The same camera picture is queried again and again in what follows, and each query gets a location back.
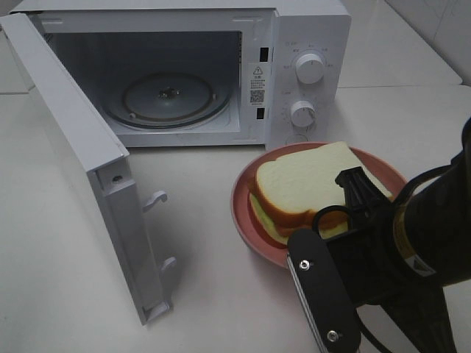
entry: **timer knob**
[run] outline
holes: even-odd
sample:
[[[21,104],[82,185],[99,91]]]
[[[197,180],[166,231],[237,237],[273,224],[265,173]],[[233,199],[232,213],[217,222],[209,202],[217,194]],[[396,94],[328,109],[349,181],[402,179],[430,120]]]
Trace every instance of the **timer knob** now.
[[[297,101],[291,106],[291,122],[297,127],[308,127],[316,120],[316,111],[309,101]]]
[[[324,76],[324,60],[314,53],[301,55],[296,60],[297,79],[307,85],[318,82]]]

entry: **bread slice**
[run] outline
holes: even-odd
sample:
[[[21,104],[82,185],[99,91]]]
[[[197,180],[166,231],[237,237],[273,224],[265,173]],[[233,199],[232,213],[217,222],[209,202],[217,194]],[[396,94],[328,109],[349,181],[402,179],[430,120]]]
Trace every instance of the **bread slice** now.
[[[258,202],[257,198],[253,193],[249,195],[249,203],[250,207],[252,209],[252,213],[254,214],[255,218],[257,219],[258,223],[262,226],[263,230],[265,230],[266,234],[276,241],[279,244],[282,245],[287,245],[288,244],[288,239],[291,234],[296,229],[299,228],[306,228],[310,229],[310,226],[307,225],[302,225],[301,227],[298,228],[283,228],[274,223],[274,221],[263,211],[262,206],[260,206],[260,202]],[[344,221],[337,226],[334,226],[334,228],[330,229],[320,229],[320,235],[323,239],[328,239],[331,238],[335,235],[341,234],[343,232],[346,232],[348,230],[348,225],[347,222]]]
[[[262,164],[255,175],[254,194],[261,209],[279,227],[310,226],[322,208],[345,204],[344,190],[335,178],[340,171],[358,166],[386,197],[392,197],[345,142],[286,154]],[[346,219],[343,213],[329,213],[322,218],[320,227],[334,228]]]

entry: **white microwave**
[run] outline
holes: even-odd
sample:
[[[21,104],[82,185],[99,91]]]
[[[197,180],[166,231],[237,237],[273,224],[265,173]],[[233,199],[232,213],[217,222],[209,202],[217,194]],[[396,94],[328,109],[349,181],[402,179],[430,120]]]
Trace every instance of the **white microwave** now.
[[[142,324],[170,308],[126,147],[322,140],[350,28],[339,0],[25,0],[0,24]]]

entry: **warning label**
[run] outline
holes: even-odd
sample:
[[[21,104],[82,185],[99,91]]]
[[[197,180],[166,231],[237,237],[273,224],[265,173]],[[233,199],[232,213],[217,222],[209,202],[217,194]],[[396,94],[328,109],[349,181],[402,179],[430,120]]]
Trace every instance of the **warning label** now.
[[[249,64],[248,97],[249,104],[262,107],[266,104],[266,90],[269,80],[269,63]]]
[[[402,207],[402,209],[398,211],[396,217],[394,218],[393,235],[396,248],[409,267],[420,276],[426,277],[435,274],[436,271],[420,258],[409,241],[406,228],[404,227],[405,211],[406,207]]]

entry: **glass turntable plate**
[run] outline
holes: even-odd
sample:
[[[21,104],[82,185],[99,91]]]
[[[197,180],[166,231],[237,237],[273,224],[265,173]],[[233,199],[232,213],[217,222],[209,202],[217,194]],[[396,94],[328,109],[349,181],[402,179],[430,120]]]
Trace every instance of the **glass turntable plate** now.
[[[214,117],[227,106],[233,82],[216,72],[159,71],[121,75],[104,99],[109,116],[128,126],[171,129]]]

